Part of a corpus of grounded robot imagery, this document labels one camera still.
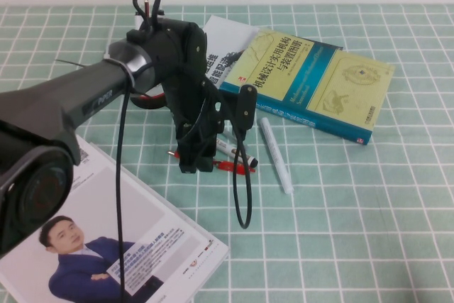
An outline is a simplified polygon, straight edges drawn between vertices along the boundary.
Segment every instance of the yellow book cover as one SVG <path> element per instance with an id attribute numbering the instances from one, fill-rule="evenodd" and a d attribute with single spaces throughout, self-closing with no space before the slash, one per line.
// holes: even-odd
<path id="1" fill-rule="evenodd" d="M 221 89 L 258 89 L 258 108 L 367 144 L 394 66 L 339 47 L 262 29 Z"/>

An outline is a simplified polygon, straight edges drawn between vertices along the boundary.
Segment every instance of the table surface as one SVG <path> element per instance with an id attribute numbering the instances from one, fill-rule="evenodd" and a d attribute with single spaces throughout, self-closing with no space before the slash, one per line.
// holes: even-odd
<path id="1" fill-rule="evenodd" d="M 454 302 L 454 5 L 163 8 L 200 26 L 214 14 L 396 66 L 367 146 L 257 111 L 270 119 L 295 193 L 283 193 L 254 125 L 246 142 L 259 166 L 247 230 L 236 220 L 231 173 L 181 174 L 166 154 L 175 148 L 169 111 L 129 106 L 126 167 L 231 249 L 194 302 Z M 133 27 L 132 13 L 0 7 L 0 90 L 75 70 L 56 57 L 98 62 Z M 120 105 L 78 134 L 115 155 Z M 0 295 L 14 302 L 6 290 Z"/>

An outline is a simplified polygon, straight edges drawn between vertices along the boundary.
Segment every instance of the man in suit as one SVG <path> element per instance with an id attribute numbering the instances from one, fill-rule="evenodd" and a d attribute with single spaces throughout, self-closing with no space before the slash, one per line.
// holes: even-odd
<path id="1" fill-rule="evenodd" d="M 56 216 L 41 229 L 40 243 L 58 254 L 58 268 L 49 280 L 52 294 L 74 303 L 120 302 L 120 285 L 107 269 L 118 260 L 118 241 L 100 237 L 84 243 L 84 232 L 67 216 Z M 134 243 L 124 242 L 127 251 Z M 145 303 L 162 281 L 152 276 L 127 303 Z"/>

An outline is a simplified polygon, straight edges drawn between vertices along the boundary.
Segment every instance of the paper page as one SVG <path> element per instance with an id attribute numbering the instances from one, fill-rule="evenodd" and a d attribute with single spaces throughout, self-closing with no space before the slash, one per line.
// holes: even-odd
<path id="1" fill-rule="evenodd" d="M 236 21 L 229 21 L 218 16 L 211 16 L 203 27 L 208 44 L 206 76 L 220 87 L 231 71 L 231 58 L 237 57 L 248 47 L 259 28 Z"/>
<path id="2" fill-rule="evenodd" d="M 19 303 L 119 298 L 115 165 L 85 141 L 79 144 L 86 155 L 74 168 L 77 188 L 55 215 L 60 220 L 0 260 L 0 282 Z M 134 302 L 187 302 L 228 248 L 151 191 L 122 173 L 127 295 Z"/>

